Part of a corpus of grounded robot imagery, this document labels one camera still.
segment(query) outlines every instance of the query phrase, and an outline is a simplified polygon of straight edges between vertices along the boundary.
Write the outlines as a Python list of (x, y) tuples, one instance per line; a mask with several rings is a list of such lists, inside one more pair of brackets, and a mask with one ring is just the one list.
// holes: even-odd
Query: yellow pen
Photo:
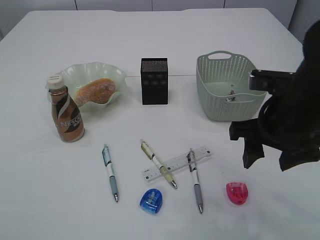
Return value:
[(165, 167), (164, 163), (156, 156), (154, 151), (151, 149), (151, 147), (146, 143), (144, 140), (140, 140), (141, 143), (141, 149), (144, 151), (144, 153), (147, 155), (147, 157), (156, 165), (156, 167), (159, 169), (160, 173), (163, 175), (165, 180), (174, 187), (175, 189), (178, 188), (176, 181), (172, 178), (171, 174), (168, 172), (168, 169)]

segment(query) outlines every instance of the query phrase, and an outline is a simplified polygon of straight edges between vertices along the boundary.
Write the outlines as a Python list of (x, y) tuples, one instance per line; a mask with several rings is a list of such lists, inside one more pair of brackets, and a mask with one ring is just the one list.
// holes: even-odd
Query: coffee bottle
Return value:
[(79, 140), (85, 133), (84, 123), (62, 76), (50, 76), (47, 88), (51, 95), (53, 121), (61, 140), (64, 142)]

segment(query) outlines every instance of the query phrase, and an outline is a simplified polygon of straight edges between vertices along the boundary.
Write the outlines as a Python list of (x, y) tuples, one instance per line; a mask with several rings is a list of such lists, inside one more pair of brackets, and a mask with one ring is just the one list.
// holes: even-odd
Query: pen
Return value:
[(118, 202), (119, 201), (119, 192), (118, 192), (118, 187), (117, 187), (117, 181), (116, 181), (116, 177), (115, 177), (114, 168), (113, 168), (112, 162), (111, 162), (110, 150), (106, 144), (104, 145), (104, 148), (102, 150), (102, 156), (103, 156), (104, 165), (106, 166), (106, 170), (108, 172), (111, 191), (112, 191), (114, 200), (116, 202)]
[(167, 180), (167, 182), (172, 187), (177, 189), (178, 186), (176, 184), (176, 181), (172, 178), (171, 174), (168, 172), (168, 169), (165, 167), (164, 163), (156, 156), (154, 151), (144, 140), (141, 139), (140, 143), (141, 143), (141, 149), (144, 151), (147, 157), (156, 165), (156, 167), (159, 169), (160, 173), (163, 175), (165, 180)]
[(195, 152), (190, 148), (190, 152), (187, 155), (188, 163), (192, 162), (189, 165), (190, 172), (192, 173), (192, 180), (193, 180), (193, 188), (194, 188), (194, 194), (196, 199), (196, 204), (198, 206), (199, 212), (202, 214), (204, 210), (204, 203), (202, 200), (202, 193), (201, 193), (201, 187), (199, 183), (199, 177), (198, 177), (198, 171), (197, 171), (197, 164), (195, 162)]

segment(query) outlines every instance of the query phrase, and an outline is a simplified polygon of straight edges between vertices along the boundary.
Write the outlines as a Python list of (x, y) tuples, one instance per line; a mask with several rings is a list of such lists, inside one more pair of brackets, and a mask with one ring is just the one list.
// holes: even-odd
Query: ruler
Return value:
[[(198, 162), (198, 161), (203, 160), (205, 158), (208, 158), (212, 155), (211, 151), (205, 146), (194, 149), (193, 151), (194, 151), (194, 156), (195, 156), (194, 161), (188, 162), (187, 155), (189, 152), (187, 152), (181, 156), (178, 156), (178, 157), (175, 157), (171, 160), (165, 161), (164, 166), (168, 169), (168, 171), (170, 173), (172, 173), (178, 169), (181, 169), (183, 167), (188, 166), (189, 164)], [(144, 180), (146, 180), (149, 183), (152, 180), (155, 180), (155, 179), (161, 177), (162, 174), (160, 173), (157, 166), (153, 166), (153, 167), (150, 167), (146, 170), (143, 170), (142, 176), (143, 176)]]

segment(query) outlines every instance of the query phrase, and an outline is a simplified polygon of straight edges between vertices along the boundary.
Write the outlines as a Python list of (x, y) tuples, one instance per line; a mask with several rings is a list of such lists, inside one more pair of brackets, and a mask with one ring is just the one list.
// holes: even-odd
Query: plastic basket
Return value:
[[(209, 59), (213, 54), (231, 57)], [(228, 51), (215, 51), (197, 58), (196, 86), (199, 101), (209, 119), (245, 121), (253, 117), (267, 93), (248, 89), (249, 74), (254, 69), (256, 67), (248, 58)]]

